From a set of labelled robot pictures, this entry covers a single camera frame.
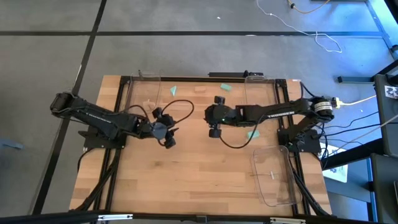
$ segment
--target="wooden table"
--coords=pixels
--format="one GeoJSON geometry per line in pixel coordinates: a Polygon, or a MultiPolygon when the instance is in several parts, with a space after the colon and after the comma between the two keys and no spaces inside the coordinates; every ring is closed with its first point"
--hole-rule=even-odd
{"type": "MultiPolygon", "coordinates": [[[[120,79],[120,76],[104,76],[97,105],[114,109],[120,79]]],[[[231,149],[219,139],[209,138],[209,128],[203,120],[204,110],[213,103],[215,95],[225,96],[228,106],[275,104],[273,85],[251,86],[245,91],[244,83],[228,83],[232,90],[225,91],[220,84],[162,82],[159,97],[155,94],[156,83],[134,82],[131,91],[124,90],[122,109],[126,104],[143,104],[147,100],[156,101],[157,106],[163,108],[172,100],[187,99],[195,104],[195,110],[188,119],[177,125],[180,128],[175,134],[177,145],[171,149],[161,147],[154,139],[127,138],[119,163],[112,212],[292,215],[291,206],[269,207],[260,202],[250,163],[253,150],[278,145],[277,119],[259,125],[260,137],[242,149],[231,149]],[[170,93],[173,86],[177,87],[175,96],[170,93]],[[205,88],[205,91],[195,92],[198,86],[205,88]],[[127,94],[131,95],[130,103],[126,103],[127,94]]],[[[287,80],[287,84],[289,98],[299,98],[299,82],[287,80]]],[[[190,110],[189,104],[177,103],[168,107],[166,113],[177,120],[190,110]]],[[[294,116],[295,123],[301,119],[301,116],[294,116]]],[[[223,138],[229,144],[238,146],[246,141],[246,134],[252,128],[222,127],[222,130],[223,138]]],[[[104,149],[95,149],[83,158],[70,208],[79,206],[93,190],[100,175],[103,156],[104,149]]],[[[331,213],[319,160],[311,154],[301,153],[301,161],[307,188],[322,208],[331,213]]],[[[100,208],[104,208],[106,193],[107,186],[100,208]]]]}

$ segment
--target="black stand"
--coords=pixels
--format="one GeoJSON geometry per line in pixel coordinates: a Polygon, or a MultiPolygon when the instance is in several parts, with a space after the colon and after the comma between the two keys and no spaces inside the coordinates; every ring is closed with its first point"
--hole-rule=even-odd
{"type": "Polygon", "coordinates": [[[126,145],[127,135],[122,134],[116,139],[109,140],[105,135],[101,134],[96,128],[89,126],[87,131],[78,131],[86,140],[84,147],[86,148],[103,148],[103,149],[122,149],[126,145]]]}
{"type": "Polygon", "coordinates": [[[357,146],[345,152],[322,159],[323,170],[343,166],[350,162],[359,161],[368,158],[372,153],[384,155],[383,141],[381,138],[370,141],[361,146],[357,146]]]}
{"type": "MultiPolygon", "coordinates": [[[[389,64],[386,68],[383,68],[377,74],[385,75],[391,72],[393,69],[398,67],[398,60],[389,64]]],[[[373,83],[374,76],[372,77],[337,77],[339,83],[373,83]]]]}

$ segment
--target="wire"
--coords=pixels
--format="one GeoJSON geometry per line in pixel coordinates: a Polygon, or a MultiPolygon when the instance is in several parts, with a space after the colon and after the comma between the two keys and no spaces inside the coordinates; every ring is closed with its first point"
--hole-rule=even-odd
{"type": "Polygon", "coordinates": [[[272,14],[272,13],[266,13],[265,10],[263,10],[262,7],[259,5],[259,0],[256,0],[256,2],[257,2],[257,7],[258,7],[265,15],[274,16],[274,17],[278,18],[280,21],[282,21],[282,22],[285,24],[285,26],[287,26],[287,27],[289,27],[289,28],[292,28],[293,30],[296,30],[297,32],[300,32],[300,33],[305,34],[305,35],[307,35],[307,36],[315,36],[315,42],[316,42],[320,47],[322,47],[324,50],[326,50],[327,52],[343,53],[343,51],[342,51],[342,49],[341,49],[341,47],[340,47],[340,44],[339,44],[337,41],[335,41],[333,38],[329,37],[327,34],[318,34],[318,31],[315,31],[315,34],[308,34],[308,33],[306,33],[306,32],[303,32],[303,31],[301,31],[301,30],[298,30],[298,29],[296,29],[296,28],[294,28],[294,27],[292,27],[292,26],[290,26],[290,25],[287,25],[287,24],[285,23],[285,21],[283,21],[283,19],[279,18],[277,15],[272,14]],[[325,46],[323,46],[322,44],[319,44],[319,42],[318,42],[318,36],[319,36],[319,35],[324,35],[324,36],[326,36],[327,38],[329,38],[330,40],[332,40],[332,41],[337,45],[338,50],[328,50],[325,46]]]}
{"type": "Polygon", "coordinates": [[[190,103],[190,104],[192,105],[192,109],[191,109],[191,112],[189,112],[188,115],[186,115],[186,116],[183,117],[182,119],[176,121],[176,122],[174,123],[174,125],[176,125],[176,124],[178,124],[179,122],[181,122],[181,121],[187,119],[189,116],[191,116],[191,114],[192,114],[193,111],[195,110],[195,105],[194,105],[194,104],[192,103],[192,101],[190,101],[190,100],[173,100],[173,101],[171,101],[170,103],[168,103],[168,104],[163,108],[162,114],[163,114],[163,112],[166,110],[167,107],[169,107],[170,105],[172,105],[173,103],[176,103],[176,102],[187,102],[187,103],[190,103]]]}
{"type": "MultiPolygon", "coordinates": [[[[297,146],[297,144],[296,144],[295,146],[296,146],[298,152],[300,152],[300,149],[299,149],[299,147],[297,146]]],[[[299,156],[299,154],[297,153],[296,155],[293,154],[293,156],[290,156],[290,155],[289,155],[289,158],[296,158],[296,157],[298,157],[298,156],[299,156]]]]}
{"type": "Polygon", "coordinates": [[[340,131],[340,132],[338,132],[338,133],[327,134],[327,135],[325,135],[325,136],[334,136],[334,135],[341,134],[341,133],[345,133],[345,132],[348,132],[348,131],[356,131],[356,130],[360,130],[360,129],[364,129],[364,128],[375,127],[375,126],[380,126],[380,124],[372,124],[372,125],[363,126],[363,127],[360,127],[360,128],[353,128],[353,129],[349,129],[349,130],[345,130],[345,131],[340,131]]]}
{"type": "Polygon", "coordinates": [[[325,160],[325,163],[322,164],[322,170],[324,170],[326,165],[328,164],[328,157],[329,157],[329,150],[326,147],[325,150],[323,151],[323,154],[322,154],[322,157],[321,157],[321,161],[325,160]]]}
{"type": "Polygon", "coordinates": [[[343,146],[341,146],[341,147],[338,148],[337,150],[339,150],[339,149],[345,147],[346,145],[348,145],[349,143],[354,142],[354,141],[360,139],[361,137],[364,137],[364,136],[366,136],[366,135],[372,133],[373,131],[375,131],[375,130],[377,130],[377,129],[379,129],[379,128],[381,128],[381,127],[387,125],[387,124],[389,124],[391,121],[393,121],[393,120],[396,119],[396,118],[398,118],[398,114],[395,115],[395,116],[393,116],[391,119],[389,119],[388,121],[384,122],[384,123],[381,124],[380,126],[378,126],[378,127],[374,128],[374,129],[368,131],[367,133],[365,133],[365,134],[363,134],[363,135],[361,135],[361,136],[359,136],[359,137],[354,138],[353,140],[351,140],[351,141],[349,141],[348,143],[344,144],[343,146]]]}
{"type": "Polygon", "coordinates": [[[362,143],[360,143],[360,142],[358,142],[358,141],[354,141],[354,142],[348,142],[348,141],[344,141],[344,140],[341,140],[341,139],[328,139],[328,141],[341,141],[341,142],[344,142],[344,143],[357,143],[357,144],[360,144],[360,145],[362,145],[362,146],[364,146],[364,144],[362,144],[362,143]]]}
{"type": "Polygon", "coordinates": [[[164,144],[163,144],[163,143],[161,143],[161,142],[160,142],[160,140],[157,140],[157,143],[159,143],[159,144],[160,144],[160,146],[164,146],[164,144]]]}
{"type": "Polygon", "coordinates": [[[325,124],[322,123],[322,131],[321,131],[321,135],[319,136],[318,140],[322,137],[322,135],[325,134],[325,124]]]}
{"type": "Polygon", "coordinates": [[[88,148],[87,151],[85,151],[85,152],[79,157],[79,160],[78,160],[78,162],[77,162],[77,172],[79,172],[79,170],[80,170],[80,162],[81,162],[81,159],[82,159],[87,153],[91,152],[91,150],[93,150],[93,149],[94,149],[94,148],[88,148]]]}
{"type": "Polygon", "coordinates": [[[315,97],[315,95],[312,94],[312,93],[310,92],[310,90],[308,90],[308,88],[304,85],[304,83],[300,82],[300,86],[301,86],[302,88],[304,88],[304,90],[305,90],[309,95],[311,95],[312,97],[315,97]]]}
{"type": "Polygon", "coordinates": [[[309,14],[309,13],[311,13],[311,12],[315,12],[316,10],[322,8],[324,5],[328,4],[328,2],[330,2],[330,0],[327,0],[327,1],[326,1],[325,3],[323,3],[321,6],[318,6],[318,7],[316,7],[315,9],[312,9],[311,11],[308,11],[308,12],[303,12],[303,11],[297,9],[297,8],[295,7],[295,4],[292,3],[290,0],[288,0],[288,2],[289,2],[289,4],[290,4],[290,7],[293,7],[293,9],[295,9],[297,12],[299,12],[299,13],[301,13],[301,14],[309,14]]]}
{"type": "Polygon", "coordinates": [[[371,98],[374,98],[374,97],[376,97],[376,96],[375,96],[375,95],[374,95],[374,96],[370,96],[370,97],[368,97],[368,98],[366,98],[366,99],[359,100],[359,101],[357,101],[357,102],[354,102],[354,103],[344,103],[344,102],[341,102],[341,104],[340,104],[340,105],[344,105],[344,106],[352,106],[352,105],[355,105],[355,104],[357,104],[357,103],[362,103],[362,102],[364,102],[364,101],[366,101],[366,100],[370,100],[371,98]]]}
{"type": "Polygon", "coordinates": [[[300,91],[301,91],[300,99],[302,99],[304,97],[304,89],[303,89],[302,82],[300,82],[300,91]]]}
{"type": "Polygon", "coordinates": [[[264,113],[263,115],[261,115],[261,117],[260,117],[259,120],[257,121],[256,125],[254,126],[253,132],[251,133],[249,140],[248,140],[246,143],[244,143],[242,146],[231,146],[231,145],[229,145],[227,142],[225,142],[224,139],[220,136],[221,141],[222,141],[226,146],[228,146],[228,147],[230,147],[230,148],[233,148],[233,149],[241,149],[241,148],[243,148],[244,146],[247,146],[247,145],[249,144],[249,142],[251,141],[251,139],[253,138],[254,133],[256,132],[257,126],[258,126],[259,123],[261,122],[262,117],[264,117],[267,113],[264,113]]]}
{"type": "Polygon", "coordinates": [[[69,120],[69,121],[74,121],[74,122],[77,122],[77,123],[80,123],[80,124],[85,124],[85,125],[88,125],[87,123],[85,123],[85,122],[82,122],[82,121],[79,121],[79,120],[77,120],[77,119],[73,119],[73,118],[66,118],[66,117],[60,117],[60,118],[62,118],[62,119],[66,119],[66,120],[69,120]]]}
{"type": "Polygon", "coordinates": [[[374,115],[374,114],[377,114],[377,113],[378,113],[378,111],[376,111],[376,112],[374,112],[374,113],[371,113],[371,114],[369,114],[369,115],[363,116],[363,117],[361,117],[361,118],[356,118],[356,119],[352,120],[352,122],[350,122],[350,124],[347,125],[347,126],[338,126],[338,125],[334,125],[334,126],[329,126],[329,127],[325,127],[325,128],[348,128],[348,127],[350,127],[355,121],[359,121],[359,120],[361,120],[361,119],[370,117],[370,116],[372,116],[372,115],[374,115]]]}
{"type": "Polygon", "coordinates": [[[59,113],[63,113],[63,112],[65,112],[65,111],[67,111],[67,112],[69,112],[69,111],[71,111],[71,110],[78,110],[78,109],[84,109],[85,107],[84,106],[78,106],[78,107],[76,107],[76,108],[64,108],[64,109],[62,109],[62,110],[60,110],[60,111],[52,111],[52,113],[57,113],[57,114],[59,114],[59,113]]]}
{"type": "Polygon", "coordinates": [[[119,111],[119,112],[117,112],[117,113],[110,113],[110,114],[108,114],[108,115],[111,115],[111,116],[119,115],[119,114],[125,113],[125,112],[129,111],[131,108],[135,108],[135,107],[140,108],[140,109],[142,110],[142,112],[144,112],[145,118],[149,120],[149,116],[148,116],[147,112],[145,111],[145,109],[144,109],[141,105],[131,105],[131,106],[129,106],[128,108],[126,108],[126,109],[124,109],[124,110],[122,110],[122,111],[119,111]]]}

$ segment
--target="green object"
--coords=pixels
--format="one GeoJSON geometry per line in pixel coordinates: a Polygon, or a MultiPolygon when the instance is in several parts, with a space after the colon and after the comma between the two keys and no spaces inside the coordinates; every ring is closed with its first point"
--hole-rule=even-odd
{"type": "MultiPolygon", "coordinates": [[[[250,136],[251,136],[252,133],[253,133],[253,131],[249,131],[249,132],[246,134],[246,136],[248,137],[248,139],[250,138],[250,136]]],[[[259,136],[260,136],[260,132],[259,132],[258,130],[256,130],[256,131],[254,132],[254,134],[253,134],[253,138],[252,138],[252,139],[258,138],[259,136]]]]}
{"type": "Polygon", "coordinates": [[[222,83],[220,87],[221,87],[223,90],[226,90],[226,91],[231,91],[231,90],[232,90],[232,86],[227,85],[227,84],[224,84],[224,83],[222,83]]]}
{"type": "Polygon", "coordinates": [[[173,96],[175,96],[175,92],[177,91],[177,87],[173,86],[172,88],[170,88],[170,92],[172,92],[173,96]]]}

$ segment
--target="black metal frame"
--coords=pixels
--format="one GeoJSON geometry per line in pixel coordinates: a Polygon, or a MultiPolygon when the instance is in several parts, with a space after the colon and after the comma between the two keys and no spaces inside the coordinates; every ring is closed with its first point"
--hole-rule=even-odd
{"type": "MultiPolygon", "coordinates": [[[[375,75],[386,75],[396,68],[398,68],[398,60],[393,61],[375,75]]],[[[339,83],[374,83],[374,75],[372,77],[338,77],[337,81],[339,83]]]]}
{"type": "MultiPolygon", "coordinates": [[[[123,97],[123,90],[128,83],[129,86],[129,91],[132,90],[133,87],[133,82],[134,80],[138,80],[141,78],[138,77],[121,77],[121,81],[119,83],[119,90],[118,90],[118,95],[116,97],[116,102],[115,102],[115,111],[119,111],[119,107],[121,104],[121,100],[123,97]]],[[[225,77],[211,77],[211,78],[200,78],[200,77],[161,77],[160,79],[162,82],[232,82],[232,83],[244,83],[245,79],[244,78],[225,78],[225,77]]],[[[277,102],[281,102],[279,90],[282,89],[283,92],[283,99],[284,101],[289,101],[289,93],[287,91],[287,82],[284,79],[276,79],[276,80],[268,80],[268,83],[274,84],[275,92],[276,92],[276,99],[277,102]]],[[[293,125],[293,118],[292,116],[288,116],[288,123],[289,125],[293,125]]],[[[279,118],[279,128],[284,127],[284,121],[282,118],[279,118]]],[[[45,214],[45,215],[40,215],[40,214],[34,214],[32,216],[22,216],[22,217],[7,217],[7,218],[0,218],[0,223],[58,223],[59,220],[62,222],[70,222],[70,223],[83,223],[83,222],[90,222],[90,223],[96,223],[98,220],[98,215],[112,215],[112,214],[121,214],[120,212],[118,213],[112,213],[110,211],[111,209],[111,201],[113,197],[113,190],[116,184],[116,175],[118,172],[118,165],[119,165],[119,160],[120,160],[120,155],[121,155],[121,150],[122,149],[116,149],[115,157],[113,159],[113,164],[114,167],[112,168],[112,176],[110,177],[110,183],[109,183],[109,189],[108,189],[108,194],[106,197],[106,204],[105,204],[105,210],[98,210],[99,209],[99,204],[101,202],[101,193],[102,193],[102,187],[104,185],[104,180],[101,180],[101,184],[97,185],[96,188],[99,188],[100,190],[96,190],[96,192],[99,192],[99,195],[95,198],[95,209],[92,211],[87,211],[86,209],[89,207],[89,205],[81,205],[80,207],[84,207],[83,210],[71,210],[69,212],[64,212],[64,213],[53,213],[53,214],[45,214]]],[[[109,163],[109,156],[110,156],[110,149],[106,149],[106,153],[104,154],[104,160],[101,168],[101,177],[105,176],[105,173],[108,172],[109,175],[109,169],[108,163],[109,163]]],[[[299,177],[302,179],[304,182],[303,178],[303,171],[302,171],[302,165],[301,165],[301,160],[300,160],[300,154],[298,152],[295,152],[295,162],[297,166],[297,173],[299,177]]],[[[270,222],[270,221],[275,221],[276,218],[293,218],[293,219],[301,219],[301,220],[306,220],[306,223],[371,223],[371,222],[359,222],[355,220],[345,220],[345,219],[340,219],[332,216],[322,216],[322,217],[317,217],[313,216],[310,213],[309,209],[309,204],[308,202],[303,199],[303,209],[305,214],[299,214],[299,210],[297,205],[292,206],[292,217],[275,217],[275,216],[240,216],[240,215],[183,215],[183,214],[156,214],[156,213],[122,213],[122,214],[128,214],[130,217],[133,217],[134,219],[151,219],[151,220],[180,220],[180,221],[193,221],[193,222],[198,222],[198,223],[207,223],[207,222],[213,222],[213,221],[234,221],[234,222],[270,222]]]]}
{"type": "Polygon", "coordinates": [[[343,166],[351,162],[359,161],[369,158],[372,153],[384,155],[384,146],[382,138],[375,139],[363,145],[354,147],[350,150],[337,153],[328,158],[322,159],[321,163],[323,170],[332,169],[343,166]]]}

